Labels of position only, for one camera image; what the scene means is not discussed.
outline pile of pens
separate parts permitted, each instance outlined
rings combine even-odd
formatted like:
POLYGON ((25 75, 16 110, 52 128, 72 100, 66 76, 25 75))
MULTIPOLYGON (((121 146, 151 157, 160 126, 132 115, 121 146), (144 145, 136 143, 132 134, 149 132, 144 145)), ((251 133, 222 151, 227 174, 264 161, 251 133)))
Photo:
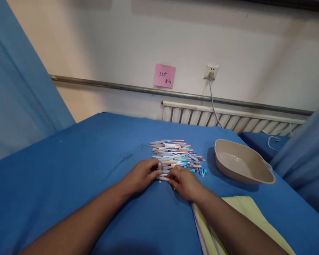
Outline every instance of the pile of pens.
POLYGON ((175 165, 180 165, 192 172, 199 172, 202 177, 205 176, 207 169, 203 166, 205 161, 202 156, 196 155, 195 151, 184 140, 161 140, 150 142, 152 151, 156 154, 152 156, 157 158, 163 166, 163 174, 165 177, 170 169, 175 165))

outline metal rail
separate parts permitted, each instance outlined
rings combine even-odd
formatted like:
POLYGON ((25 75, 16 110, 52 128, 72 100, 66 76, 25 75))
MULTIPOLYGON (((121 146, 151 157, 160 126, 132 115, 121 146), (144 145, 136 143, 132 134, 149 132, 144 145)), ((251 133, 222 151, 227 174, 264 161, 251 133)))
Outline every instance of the metal rail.
MULTIPOLYGON (((65 83, 74 83, 74 84, 81 84, 81 85, 88 85, 88 86, 95 86, 95 87, 104 87, 109 89, 127 90, 127 91, 134 91, 134 92, 147 93, 147 94, 153 94, 153 95, 178 97, 178 98, 211 102, 211 98, 209 96, 201 96, 201 95, 195 95, 195 94, 189 94, 189 93, 159 90, 159 89, 124 85, 124 84, 117 84, 117 83, 109 83, 105 81, 86 80, 86 79, 65 77, 65 76, 59 76, 59 75, 50 75, 50 76, 53 81, 61 81, 65 83)), ((312 111, 308 111, 308 110, 272 106, 268 104, 250 103, 250 102, 244 102, 244 101, 238 101, 238 100, 224 99, 219 97, 213 97, 213 101, 215 103, 221 103, 221 104, 242 106, 242 107, 275 111, 275 112, 292 113, 292 114, 298 114, 298 115, 304 115, 304 116, 311 116, 313 113, 312 111)))

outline human hand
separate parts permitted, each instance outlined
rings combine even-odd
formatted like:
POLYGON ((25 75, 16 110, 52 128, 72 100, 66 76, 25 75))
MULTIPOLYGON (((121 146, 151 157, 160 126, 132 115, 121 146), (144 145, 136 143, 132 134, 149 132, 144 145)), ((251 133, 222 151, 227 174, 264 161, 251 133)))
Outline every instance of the human hand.
POLYGON ((184 199, 195 202, 206 188, 188 169, 176 165, 167 175, 168 181, 184 199))
POLYGON ((121 181, 122 187, 129 193, 134 194, 144 190, 159 175, 162 170, 157 170, 159 160, 142 160, 121 181))

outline beige basin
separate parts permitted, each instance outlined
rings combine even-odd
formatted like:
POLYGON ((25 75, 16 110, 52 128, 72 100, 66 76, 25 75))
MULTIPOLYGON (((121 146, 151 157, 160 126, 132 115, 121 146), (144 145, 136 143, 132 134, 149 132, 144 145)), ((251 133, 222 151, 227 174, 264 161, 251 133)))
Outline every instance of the beige basin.
POLYGON ((215 141, 215 154, 217 168, 229 178, 247 184, 275 183, 271 165, 247 146, 218 139, 215 141))

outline bed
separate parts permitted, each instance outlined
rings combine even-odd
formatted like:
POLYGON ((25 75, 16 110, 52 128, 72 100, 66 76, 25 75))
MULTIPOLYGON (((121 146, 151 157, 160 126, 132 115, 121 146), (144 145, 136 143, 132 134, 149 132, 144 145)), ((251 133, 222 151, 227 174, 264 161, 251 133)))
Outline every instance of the bed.
POLYGON ((268 135, 262 133, 252 133, 252 132, 242 132, 239 134, 239 137, 253 150, 258 152, 264 160, 270 162, 274 156, 278 153, 276 150, 270 148, 268 146, 268 139, 269 137, 274 136, 280 138, 278 141, 277 139, 270 139, 270 146, 276 150, 281 150, 281 148, 287 143, 290 139, 288 136, 277 136, 277 135, 268 135))
MULTIPOLYGON (((216 168, 231 130, 100 113, 0 161, 0 254, 14 254, 151 156, 148 142, 185 139, 207 159, 197 178, 216 194, 251 196, 296 254, 319 254, 319 214, 277 174, 246 185, 216 168)), ((112 219, 92 254, 202 254, 190 204, 155 181, 112 219)))

